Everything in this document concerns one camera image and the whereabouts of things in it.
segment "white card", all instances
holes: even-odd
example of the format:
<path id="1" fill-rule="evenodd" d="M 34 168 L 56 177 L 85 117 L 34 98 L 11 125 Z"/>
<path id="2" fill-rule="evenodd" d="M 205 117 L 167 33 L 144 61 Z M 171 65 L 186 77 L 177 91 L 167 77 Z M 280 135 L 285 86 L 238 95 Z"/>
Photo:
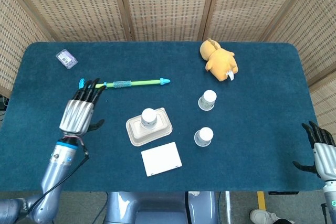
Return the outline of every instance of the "white card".
<path id="1" fill-rule="evenodd" d="M 147 177 L 182 166 L 175 142 L 141 152 Z"/>

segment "metal pole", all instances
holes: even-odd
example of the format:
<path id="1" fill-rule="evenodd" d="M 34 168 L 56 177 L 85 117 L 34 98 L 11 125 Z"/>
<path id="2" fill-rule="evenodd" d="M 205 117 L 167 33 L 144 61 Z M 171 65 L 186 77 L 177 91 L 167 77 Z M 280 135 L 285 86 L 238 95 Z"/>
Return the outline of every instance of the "metal pole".
<path id="1" fill-rule="evenodd" d="M 231 224 L 231 200 L 230 191 L 225 191 L 225 205 L 226 205 L 226 223 Z"/>

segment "small plastic box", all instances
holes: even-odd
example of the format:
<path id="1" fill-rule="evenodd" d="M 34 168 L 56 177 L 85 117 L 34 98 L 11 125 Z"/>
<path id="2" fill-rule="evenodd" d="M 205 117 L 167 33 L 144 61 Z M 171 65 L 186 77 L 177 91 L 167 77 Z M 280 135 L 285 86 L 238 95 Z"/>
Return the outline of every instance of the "small plastic box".
<path id="1" fill-rule="evenodd" d="M 77 64 L 76 58 L 69 53 L 68 50 L 63 49 L 61 52 L 56 54 L 56 58 L 67 68 L 70 69 Z"/>

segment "woven screen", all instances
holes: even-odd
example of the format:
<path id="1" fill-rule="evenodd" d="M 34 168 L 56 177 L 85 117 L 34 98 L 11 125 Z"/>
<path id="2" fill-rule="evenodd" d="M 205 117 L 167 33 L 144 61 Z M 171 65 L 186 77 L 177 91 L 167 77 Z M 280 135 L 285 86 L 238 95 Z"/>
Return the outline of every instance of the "woven screen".
<path id="1" fill-rule="evenodd" d="M 205 38 L 219 41 L 255 41 L 285 0 L 216 0 Z"/>
<path id="2" fill-rule="evenodd" d="M 310 93 L 321 128 L 336 139 L 336 78 Z"/>
<path id="3" fill-rule="evenodd" d="M 126 40 L 117 0 L 29 0 L 57 40 Z"/>
<path id="4" fill-rule="evenodd" d="M 127 0 L 135 40 L 197 40 L 205 0 Z"/>
<path id="5" fill-rule="evenodd" d="M 336 0 L 297 0 L 269 40 L 293 43 L 310 80 L 336 62 Z"/>
<path id="6" fill-rule="evenodd" d="M 10 97 L 27 46 L 47 41 L 16 0 L 0 0 L 0 94 Z"/>

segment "robotic finger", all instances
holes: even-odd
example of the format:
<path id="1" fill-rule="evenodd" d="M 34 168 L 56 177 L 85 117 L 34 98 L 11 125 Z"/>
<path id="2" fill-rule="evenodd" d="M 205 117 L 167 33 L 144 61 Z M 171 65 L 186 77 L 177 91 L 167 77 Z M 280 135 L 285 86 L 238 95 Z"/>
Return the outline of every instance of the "robotic finger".
<path id="1" fill-rule="evenodd" d="M 101 120 L 98 121 L 98 123 L 90 124 L 87 132 L 95 131 L 95 130 L 99 129 L 103 125 L 104 122 L 105 122 L 105 120 L 101 119 Z"/>
<path id="2" fill-rule="evenodd" d="M 324 131 L 325 134 L 327 135 L 327 138 L 328 138 L 329 143 L 330 143 L 332 146 L 336 147 L 334 138 L 332 137 L 332 135 L 330 134 L 330 132 L 327 131 L 327 130 L 323 130 L 323 131 Z"/>
<path id="3" fill-rule="evenodd" d="M 87 96 L 85 98 L 86 102 L 91 102 L 92 101 L 92 96 L 93 96 L 93 94 L 95 92 L 94 91 L 95 90 L 95 86 L 98 83 L 98 81 L 99 81 L 99 78 L 97 78 L 96 80 L 93 81 L 93 83 L 92 83 L 92 85 L 91 85 L 91 87 L 90 87 L 90 89 L 88 91 L 88 94 L 87 94 Z"/>
<path id="4" fill-rule="evenodd" d="M 323 136 L 322 136 L 322 129 L 320 127 L 318 127 L 315 123 L 313 123 L 312 121 L 309 121 L 310 126 L 313 129 L 313 133 L 315 135 L 315 139 L 318 143 L 324 143 L 326 144 Z"/>
<path id="5" fill-rule="evenodd" d="M 103 92 L 103 90 L 106 88 L 106 86 L 101 86 L 96 93 L 94 94 L 91 103 L 93 103 L 93 105 L 96 105 L 96 103 L 98 102 L 99 96 L 101 94 L 101 92 Z"/>
<path id="6" fill-rule="evenodd" d="M 293 161 L 295 167 L 303 172 L 309 172 L 317 174 L 316 167 L 314 165 L 301 165 L 299 162 Z"/>
<path id="7" fill-rule="evenodd" d="M 82 92 L 83 89 L 78 89 L 75 93 L 75 95 L 72 97 L 72 100 L 78 100 L 79 94 Z"/>
<path id="8" fill-rule="evenodd" d="M 328 138 L 327 136 L 327 133 L 325 130 L 321 129 L 321 133 L 322 133 L 322 137 L 324 139 L 324 141 L 329 144 L 329 145 L 332 145 L 332 143 L 330 142 L 330 139 Z"/>
<path id="9" fill-rule="evenodd" d="M 306 130 L 307 135 L 308 135 L 308 140 L 310 143 L 310 146 L 312 149 L 314 149 L 314 144 L 315 143 L 319 143 L 319 141 L 317 141 L 315 134 L 313 132 L 313 130 L 306 124 L 302 123 L 302 127 Z"/>
<path id="10" fill-rule="evenodd" d="M 80 101 L 84 101 L 85 94 L 87 93 L 90 84 L 91 84 L 91 81 L 87 81 L 87 82 L 85 83 L 85 86 L 83 87 L 82 91 L 81 91 L 80 94 L 79 94 L 79 99 L 78 99 L 78 100 L 80 100 Z"/>

